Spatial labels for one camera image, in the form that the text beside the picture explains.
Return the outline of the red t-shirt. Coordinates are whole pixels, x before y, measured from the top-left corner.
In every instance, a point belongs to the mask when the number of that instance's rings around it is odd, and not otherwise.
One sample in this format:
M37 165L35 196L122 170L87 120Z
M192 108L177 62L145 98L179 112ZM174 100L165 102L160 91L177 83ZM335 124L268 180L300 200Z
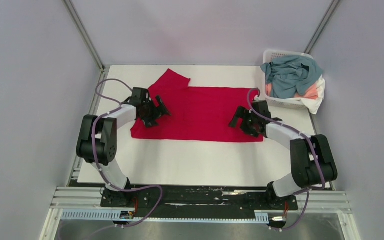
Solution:
M245 134L229 127L238 107L246 107L249 88L190 86L190 79L171 69L148 90L160 96L170 115L157 119L157 126L145 127L138 119L131 137L142 140L181 140L223 143L262 142L263 136Z

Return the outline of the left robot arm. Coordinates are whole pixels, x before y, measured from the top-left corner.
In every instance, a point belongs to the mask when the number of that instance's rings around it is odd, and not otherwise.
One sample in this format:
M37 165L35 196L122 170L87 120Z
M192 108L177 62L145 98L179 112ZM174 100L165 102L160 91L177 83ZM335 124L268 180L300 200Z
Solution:
M118 129L136 120L142 121L147 128L156 127L159 118L170 114L159 95L151 98L148 89L134 87L131 96L119 102L115 109L83 117L76 154L98 171L105 188L114 193L113 199L119 206L127 207L132 203L133 189L116 161Z

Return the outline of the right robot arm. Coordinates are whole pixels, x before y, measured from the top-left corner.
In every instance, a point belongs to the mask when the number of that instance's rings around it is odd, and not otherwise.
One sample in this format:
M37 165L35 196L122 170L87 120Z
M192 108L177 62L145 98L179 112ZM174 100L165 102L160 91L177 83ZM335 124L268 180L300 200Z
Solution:
M265 201L270 208L281 207L286 197L310 189L324 189L327 183L338 178L328 138L323 134L305 134L272 117L265 100L253 101L249 108L239 106L229 123L231 128L236 126L252 137L273 140L290 152L290 173L267 186Z

